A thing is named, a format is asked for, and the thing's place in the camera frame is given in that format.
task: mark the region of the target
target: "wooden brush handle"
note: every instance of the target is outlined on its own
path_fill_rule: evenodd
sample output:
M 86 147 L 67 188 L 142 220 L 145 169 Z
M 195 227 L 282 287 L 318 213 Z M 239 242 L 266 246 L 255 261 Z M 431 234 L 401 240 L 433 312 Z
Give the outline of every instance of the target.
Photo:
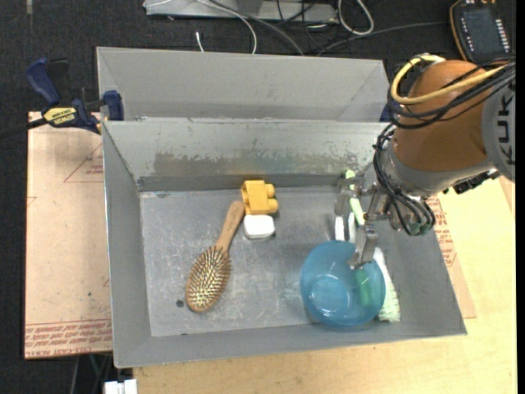
M 237 231 L 237 227 L 239 226 L 243 216 L 244 203 L 239 200 L 234 201 L 230 205 L 228 213 L 226 214 L 226 219 L 224 220 L 224 225 L 222 226 L 221 235 L 217 239 L 217 242 L 215 242 L 215 247 L 218 250 L 222 249 L 225 252 L 228 251 L 231 240 L 233 239 L 233 235 L 235 234 L 235 231 Z

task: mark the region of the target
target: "yellow clamp label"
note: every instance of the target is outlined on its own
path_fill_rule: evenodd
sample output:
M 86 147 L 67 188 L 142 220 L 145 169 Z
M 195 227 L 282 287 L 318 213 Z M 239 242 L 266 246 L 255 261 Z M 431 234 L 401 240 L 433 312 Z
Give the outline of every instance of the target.
M 76 110 L 72 107 L 51 108 L 43 115 L 43 117 L 47 122 L 51 122 L 54 126 L 60 126 L 65 122 L 75 120 L 75 113 Z

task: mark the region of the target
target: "hairbrush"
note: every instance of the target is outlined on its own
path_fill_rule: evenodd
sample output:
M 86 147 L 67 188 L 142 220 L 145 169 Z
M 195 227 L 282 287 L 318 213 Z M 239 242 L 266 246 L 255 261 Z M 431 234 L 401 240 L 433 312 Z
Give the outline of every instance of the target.
M 244 216 L 244 203 L 234 201 L 228 208 L 222 232 L 215 245 L 194 263 L 186 282 L 186 304 L 195 312 L 211 308 L 226 289 L 230 278 L 230 243 Z

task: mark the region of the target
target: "blue plastic bowl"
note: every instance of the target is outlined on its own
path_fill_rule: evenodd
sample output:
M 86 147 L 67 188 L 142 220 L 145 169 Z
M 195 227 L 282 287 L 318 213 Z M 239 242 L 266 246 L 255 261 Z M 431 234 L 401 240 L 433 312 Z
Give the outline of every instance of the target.
M 316 320 L 339 327 L 367 323 L 385 301 L 385 278 L 375 261 L 352 269 L 348 260 L 355 246 L 327 241 L 316 246 L 301 271 L 304 306 Z

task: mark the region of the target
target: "yellow toy block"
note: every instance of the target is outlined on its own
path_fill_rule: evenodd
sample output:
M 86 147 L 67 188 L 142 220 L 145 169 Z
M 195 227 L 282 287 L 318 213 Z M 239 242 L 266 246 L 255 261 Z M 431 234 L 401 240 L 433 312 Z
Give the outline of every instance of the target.
M 245 181 L 240 192 L 246 214 L 271 214 L 279 208 L 277 200 L 273 198 L 276 194 L 275 186 L 266 184 L 263 180 Z

